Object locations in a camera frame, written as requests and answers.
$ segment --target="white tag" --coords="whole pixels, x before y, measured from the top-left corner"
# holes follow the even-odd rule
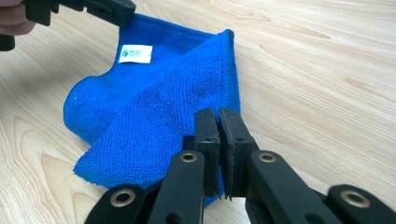
[[[124,45],[122,46],[119,63],[150,63],[152,46]]]

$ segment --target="light wood tabletop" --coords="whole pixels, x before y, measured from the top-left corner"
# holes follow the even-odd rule
[[[394,0],[134,2],[193,29],[232,29],[242,117],[259,147],[312,189],[350,184],[396,210]],[[118,29],[61,7],[0,52],[0,223],[83,223],[106,191],[73,174],[90,146],[65,128],[63,105],[111,67]],[[244,200],[213,203],[204,222],[249,223]]]

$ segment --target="blue towel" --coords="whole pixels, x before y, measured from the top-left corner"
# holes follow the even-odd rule
[[[119,63],[122,46],[152,46],[150,63]],[[64,123],[91,148],[75,173],[107,188],[143,189],[162,179],[194,135],[194,114],[240,111],[233,32],[212,35],[135,14],[120,28],[112,68],[82,79],[64,103]]]

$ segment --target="black handle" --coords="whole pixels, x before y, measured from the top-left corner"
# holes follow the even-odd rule
[[[13,35],[0,35],[0,51],[15,49],[15,37]]]

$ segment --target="brass ring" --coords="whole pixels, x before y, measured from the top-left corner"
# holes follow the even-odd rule
[[[262,153],[259,155],[259,159],[264,162],[274,162],[276,161],[276,157],[270,153]]]
[[[121,200],[120,196],[126,196],[125,200]],[[120,189],[119,191],[113,193],[110,198],[111,205],[115,207],[124,207],[134,201],[135,194],[131,189]]]
[[[180,159],[184,162],[193,162],[198,159],[198,157],[193,153],[184,153],[180,156]]]
[[[359,207],[359,208],[368,208],[370,207],[370,201],[364,197],[363,195],[359,194],[358,192],[351,190],[351,189],[346,189],[341,191],[341,198],[344,199],[347,203]]]

